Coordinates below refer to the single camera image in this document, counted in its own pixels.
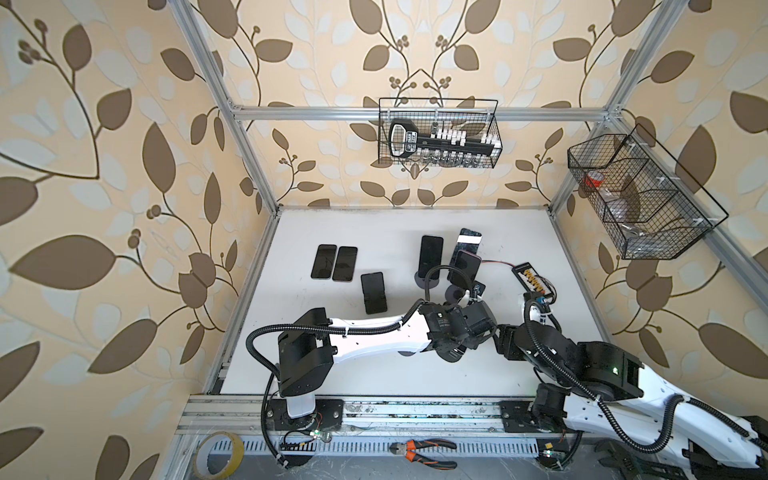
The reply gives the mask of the red-edged black phone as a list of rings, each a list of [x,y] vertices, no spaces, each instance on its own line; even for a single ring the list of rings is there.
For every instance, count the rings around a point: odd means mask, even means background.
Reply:
[[[481,266],[482,259],[474,253],[460,250],[453,261],[454,270],[450,270],[448,281],[455,287],[471,290]]]

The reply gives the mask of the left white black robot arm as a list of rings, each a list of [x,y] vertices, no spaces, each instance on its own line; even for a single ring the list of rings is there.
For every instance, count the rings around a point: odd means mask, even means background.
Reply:
[[[320,307],[307,311],[291,324],[266,325],[248,333],[244,340],[246,351],[270,372],[261,402],[260,428],[278,465],[285,469],[293,467],[267,430],[267,401],[273,382],[278,383],[288,415],[303,418],[315,414],[315,391],[336,364],[394,351],[434,351],[444,361],[456,363],[466,350],[475,350],[493,337],[497,320],[474,290],[474,281],[450,265],[435,266],[427,275],[442,270],[458,274],[469,286],[466,305],[432,302],[429,281],[425,280],[423,296],[400,316],[368,324],[362,320],[330,318]]]

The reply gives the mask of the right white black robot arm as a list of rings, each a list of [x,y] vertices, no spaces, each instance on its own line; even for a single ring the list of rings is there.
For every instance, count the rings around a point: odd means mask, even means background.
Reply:
[[[525,360],[545,376],[529,406],[535,426],[617,440],[697,479],[766,478],[763,421],[707,404],[611,343],[572,341],[533,298],[522,315],[518,326],[498,326],[494,344],[504,358]]]

